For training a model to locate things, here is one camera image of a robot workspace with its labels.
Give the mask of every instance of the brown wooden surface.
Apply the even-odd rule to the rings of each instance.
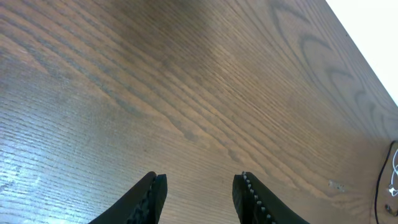
[[[154,170],[161,223],[238,223],[250,170],[310,223],[374,223],[398,108],[325,1],[0,5],[0,222],[86,223]]]

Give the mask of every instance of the wood grain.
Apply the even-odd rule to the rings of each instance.
[[[398,108],[325,1],[0,5],[1,222],[87,223],[153,170],[161,223],[238,223],[250,170],[310,223],[374,223]]]

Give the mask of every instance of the black cable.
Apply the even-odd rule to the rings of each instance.
[[[376,184],[376,195],[374,196],[374,216],[376,217],[376,223],[379,224],[379,219],[377,217],[377,195],[379,194],[379,185],[380,185],[380,179],[381,179],[381,175],[383,174],[384,168],[387,164],[388,158],[390,157],[390,153],[391,153],[391,149],[392,149],[392,145],[395,143],[395,141],[393,141],[390,145],[390,149],[388,150],[387,153],[387,157],[386,160],[384,161],[383,167],[380,170],[380,174],[379,174],[379,178],[377,178],[377,184]]]

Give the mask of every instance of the white wall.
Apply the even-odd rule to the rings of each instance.
[[[398,105],[398,0],[326,0]]]

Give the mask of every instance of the white surface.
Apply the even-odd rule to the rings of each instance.
[[[398,0],[326,0],[398,105]]]

